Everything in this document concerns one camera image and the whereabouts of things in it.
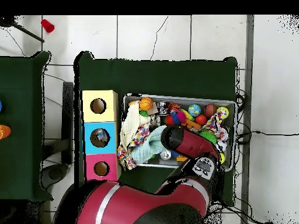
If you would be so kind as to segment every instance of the dark green tablecloth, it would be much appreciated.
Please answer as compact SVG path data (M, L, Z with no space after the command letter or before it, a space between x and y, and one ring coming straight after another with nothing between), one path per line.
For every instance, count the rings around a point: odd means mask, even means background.
M77 69L80 90L114 90L119 107L126 93L235 101L236 66L232 57L224 61L128 61L92 59L89 52L82 52L75 60L75 75ZM120 181L153 193L171 171L137 167L123 171ZM233 170L225 174L222 199L228 205L233 205L233 176Z
M0 124L11 128L0 140L0 199L50 200L40 186L43 67L49 53L0 57Z

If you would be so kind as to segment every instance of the pink block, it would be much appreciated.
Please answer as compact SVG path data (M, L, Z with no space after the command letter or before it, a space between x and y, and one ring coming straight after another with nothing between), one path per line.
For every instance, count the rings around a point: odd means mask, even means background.
M109 166L109 172L106 176L98 176L94 167L97 162L106 162ZM88 180L111 180L117 181L117 157L115 153L86 155L86 176Z

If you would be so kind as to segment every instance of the stacked cubes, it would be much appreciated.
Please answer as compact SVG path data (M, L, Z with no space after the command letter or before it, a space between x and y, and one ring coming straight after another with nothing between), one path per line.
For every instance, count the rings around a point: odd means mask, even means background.
M117 160L117 93L112 90L82 91L85 133L86 176L88 180L119 179Z

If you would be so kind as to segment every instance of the green ball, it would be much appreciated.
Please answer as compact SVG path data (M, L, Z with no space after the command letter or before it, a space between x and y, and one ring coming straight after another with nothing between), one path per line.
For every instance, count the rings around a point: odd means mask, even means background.
M148 116L147 111L144 111L144 110L140 110L140 111L139 111L139 114L140 114L141 116L143 116L143 117L147 117L147 116Z
M210 131L202 131L199 135L205 139L208 139L212 144L217 143L217 137Z

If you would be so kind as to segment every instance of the gray bin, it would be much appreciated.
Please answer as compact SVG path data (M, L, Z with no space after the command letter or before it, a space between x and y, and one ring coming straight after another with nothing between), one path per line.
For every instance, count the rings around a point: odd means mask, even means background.
M121 124L126 119L128 104L133 100L140 100L142 97L150 97L154 102L174 102L180 104L180 107L187 110L191 104L198 104L201 109L204 106L213 103L216 107L226 107L230 112L228 117L224 120L224 125L229 128L228 132L228 146L225 151L225 162L223 164L225 171L230 171L234 166L234 153L235 153L235 142L237 133L237 104L234 101L229 100L207 100L207 99L195 99L195 98L184 98L184 97L170 97L170 96L157 96L147 94L126 94L123 97L123 106L121 114ZM169 160L162 160L158 155L153 159L148 160L147 163L139 164L138 166L147 167L167 167L170 169L177 168L182 162L177 162L176 159L170 158Z

